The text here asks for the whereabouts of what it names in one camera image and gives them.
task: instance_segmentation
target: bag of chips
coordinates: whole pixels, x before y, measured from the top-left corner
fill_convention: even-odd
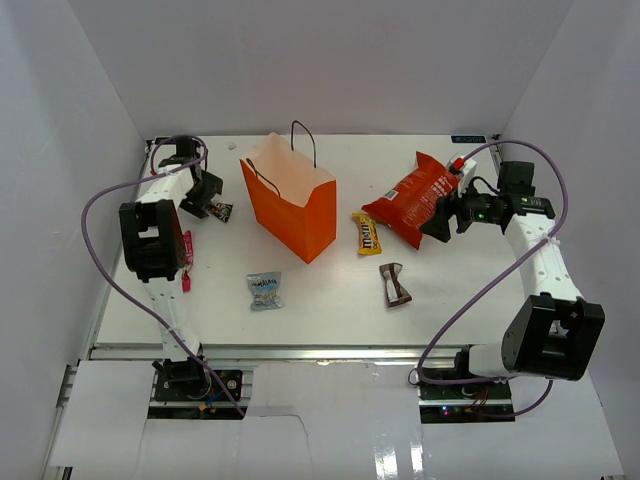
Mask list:
[[[425,153],[416,152],[418,167],[392,190],[364,205],[378,223],[391,227],[413,248],[420,248],[420,227],[436,212],[438,198],[451,193],[458,179],[444,165]]]

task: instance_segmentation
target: white backdrop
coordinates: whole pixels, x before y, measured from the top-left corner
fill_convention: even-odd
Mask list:
[[[499,133],[571,0],[69,0],[138,130]]]
[[[638,25],[638,1],[576,1],[505,131],[545,148],[566,176],[562,251],[585,298],[607,315],[590,372],[632,479],[640,478],[640,417],[630,413],[640,394]],[[520,148],[506,152],[509,159],[535,159],[539,193],[559,198],[539,159]]]
[[[80,210],[138,174],[144,144],[65,0],[0,2],[0,58],[0,477],[36,479],[104,291]],[[91,222],[108,265],[123,198]]]

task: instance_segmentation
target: white paper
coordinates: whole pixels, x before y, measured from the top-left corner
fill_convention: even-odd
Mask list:
[[[422,425],[409,369],[263,364],[254,372],[248,415],[298,419],[314,480],[421,480]]]
[[[50,465],[77,467],[79,477],[129,478],[147,419],[153,374],[149,362],[80,363]]]
[[[130,478],[312,480],[312,473],[306,434],[297,418],[148,420]]]

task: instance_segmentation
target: paper bag handle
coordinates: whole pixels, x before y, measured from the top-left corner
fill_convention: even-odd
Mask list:
[[[271,185],[273,188],[276,189],[276,192],[278,193],[278,196],[282,198],[282,195],[280,195],[280,189],[278,189],[278,187],[276,187],[276,184],[273,183],[271,180],[269,180],[267,177],[265,177],[264,175],[262,175],[258,169],[256,168],[256,166],[253,164],[253,162],[251,161],[250,158],[247,158],[247,163],[249,164],[249,166],[251,168],[253,168],[253,171],[256,174],[256,177],[261,177],[265,182],[267,182],[269,185]]]
[[[300,123],[298,120],[294,120],[293,122],[291,122],[291,151],[293,151],[293,128],[296,126],[296,123],[300,125],[302,128],[304,128],[309,134],[309,136],[311,137],[311,143],[313,143],[313,168],[316,168],[316,141],[313,139],[313,135],[311,135],[311,132],[309,131],[309,129],[304,125],[302,125],[302,123]]]

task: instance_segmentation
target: purple cable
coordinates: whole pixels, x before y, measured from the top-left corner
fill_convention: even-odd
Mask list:
[[[568,213],[568,210],[569,210],[569,196],[567,194],[567,185],[565,184],[564,178],[562,177],[562,174],[560,173],[560,169],[558,168],[556,163],[551,159],[551,157],[549,155],[547,155],[541,148],[533,145],[532,143],[525,142],[525,141],[522,141],[522,140],[510,140],[510,139],[496,140],[496,141],[493,141],[493,142],[485,143],[484,145],[481,145],[478,148],[476,148],[475,150],[473,150],[471,153],[465,155],[464,161],[466,162],[469,158],[471,158],[472,156],[474,156],[477,153],[481,152],[482,150],[485,150],[485,149],[487,149],[489,147],[493,147],[495,145],[500,145],[500,144],[503,144],[503,143],[511,143],[511,144],[522,145],[524,147],[527,147],[527,148],[537,152],[538,154],[540,154],[540,156],[542,156],[542,158],[544,158],[547,161],[547,163],[549,164],[549,166],[551,167],[551,169],[555,173],[556,178],[558,179],[558,183],[560,184],[560,190],[562,191],[562,214],[560,215],[560,218],[558,219],[558,223],[549,231],[549,233],[547,234],[546,238],[543,238],[542,240],[540,240],[540,242],[538,242],[535,246],[533,246],[531,249],[529,249],[529,251],[527,251],[527,253],[522,255],[522,257],[517,259],[512,265],[510,265],[500,275],[498,275],[491,282],[489,282],[484,288],[482,288],[478,293],[476,293],[471,298],[471,300],[469,300],[467,303],[465,303],[462,306],[462,308],[460,308],[456,313],[454,313],[453,316],[447,321],[447,323],[445,323],[442,326],[442,328],[440,330],[438,330],[438,332],[434,335],[433,339],[431,339],[431,342],[429,342],[429,344],[425,348],[424,352],[422,352],[422,355],[420,356],[420,359],[418,360],[418,365],[416,367],[419,379],[422,382],[430,384],[430,385],[469,385],[469,384],[495,382],[495,381],[501,380],[500,378],[491,378],[491,377],[477,377],[477,378],[469,378],[469,379],[461,379],[461,380],[437,380],[435,378],[426,377],[424,375],[424,373],[422,372],[422,369],[423,369],[423,366],[424,366],[424,362],[427,359],[427,356],[429,355],[431,350],[433,350],[433,348],[436,346],[436,344],[442,338],[442,336],[446,333],[446,331],[449,330],[449,328],[451,328],[451,326],[454,323],[456,323],[460,319],[460,317],[462,317],[462,315],[464,315],[472,306],[474,306],[478,302],[478,300],[480,300],[484,295],[486,295],[489,291],[491,291],[491,289],[493,289],[493,287],[498,285],[502,280],[504,280],[511,273],[516,271],[524,262],[526,262],[538,250],[540,250],[544,245],[546,245],[546,243],[549,241],[549,238],[555,236],[556,233],[558,233],[558,230],[560,230],[560,228],[562,227],[562,225],[564,224],[564,222],[565,222],[565,220],[567,218],[567,213]],[[528,409],[522,410],[522,412],[516,412],[514,414],[511,414],[511,416],[515,417],[515,416],[521,415],[522,413],[529,412],[533,408],[535,408],[538,405],[540,405],[540,403],[542,403],[542,401],[544,401],[544,399],[549,395],[549,391],[551,390],[551,386],[552,385],[553,385],[553,381],[550,380],[549,381],[549,386],[547,387],[547,391],[545,391],[544,395],[542,397],[540,397],[540,399],[536,403],[534,403]]]
[[[544,393],[540,396],[540,398],[538,400],[533,402],[527,408],[523,408],[522,410],[519,410],[517,412],[513,412],[513,413],[482,413],[482,412],[480,412],[480,413],[478,413],[478,415],[480,415],[482,417],[488,417],[488,418],[515,418],[515,417],[519,417],[520,415],[524,415],[525,413],[529,413],[534,408],[539,407],[540,404],[542,402],[544,402],[546,400],[546,398],[549,396],[549,394],[551,393],[551,387],[553,387],[553,380],[549,380],[549,383],[547,383],[547,388],[545,389]]]
[[[121,188],[134,187],[136,185],[141,185],[143,183],[150,182],[152,180],[158,180],[160,178],[166,177],[167,175],[171,175],[173,173],[179,172],[180,170],[184,170],[186,168],[190,168],[193,165],[196,165],[196,164],[198,164],[198,163],[200,163],[200,162],[202,162],[202,161],[207,159],[207,157],[209,155],[209,149],[207,149],[206,144],[204,143],[204,141],[201,138],[194,137],[194,136],[191,136],[191,135],[176,135],[176,136],[173,136],[173,137],[165,138],[160,143],[158,143],[158,145],[156,145],[156,147],[153,149],[153,152],[151,152],[151,157],[149,159],[150,163],[153,164],[153,159],[154,159],[154,157],[156,155],[156,151],[158,150],[158,148],[160,148],[160,146],[164,145],[165,143],[170,142],[171,140],[175,139],[176,137],[182,137],[182,136],[192,138],[193,140],[197,141],[202,146],[203,151],[202,151],[201,157],[196,159],[196,160],[193,160],[192,162],[185,163],[184,165],[181,165],[180,167],[177,167],[177,168],[171,170],[170,172],[161,173],[161,174],[155,175],[155,176],[140,178],[140,179],[137,179],[137,180],[131,180],[129,182],[123,182],[123,183],[120,183],[118,185],[114,185],[112,187],[105,188],[104,190],[101,190],[98,193],[96,193],[93,197],[91,197],[91,199],[89,199],[87,204],[82,209],[82,216],[80,218],[80,226],[81,226],[81,229],[82,229],[82,237],[84,238],[84,243],[87,246],[87,250],[89,251],[89,255],[91,256],[91,259],[93,260],[93,263],[96,265],[98,271],[104,277],[104,279],[107,281],[107,283],[109,285],[111,285],[111,287],[116,292],[118,292],[124,298],[129,300],[136,307],[140,308],[141,310],[143,310],[144,312],[148,313],[153,318],[155,318],[158,321],[158,323],[160,323],[160,325],[162,325],[171,334],[171,336],[174,338],[176,343],[178,345],[180,345],[180,347],[185,351],[185,353],[193,361],[195,361],[198,365],[200,365],[207,372],[209,372],[209,374],[211,374],[211,376],[216,381],[216,383],[218,384],[220,389],[224,392],[224,394],[229,399],[231,404],[235,407],[235,409],[238,411],[238,413],[242,417],[244,417],[244,412],[242,411],[242,408],[240,408],[240,405],[238,404],[238,402],[233,398],[233,396],[231,395],[231,392],[229,392],[229,390],[227,389],[226,385],[224,384],[222,379],[218,376],[218,374],[209,365],[207,365],[207,362],[205,362],[200,357],[198,357],[198,355],[196,355],[194,352],[192,352],[189,349],[189,347],[178,336],[178,334],[175,333],[171,329],[171,326],[160,315],[158,315],[156,312],[154,312],[153,310],[151,310],[147,306],[143,305],[138,300],[136,300],[134,297],[132,297],[130,294],[128,294],[120,285],[118,285],[118,283],[113,279],[113,277],[111,277],[111,275],[109,275],[109,272],[107,272],[107,269],[104,267],[104,265],[102,264],[102,262],[98,258],[98,254],[96,253],[95,249],[93,248],[93,244],[91,243],[91,239],[89,237],[89,232],[87,230],[87,215],[89,213],[89,209],[96,202],[96,200],[98,200],[100,197],[106,195],[107,193],[111,193],[111,192],[113,192],[115,190],[120,190]]]

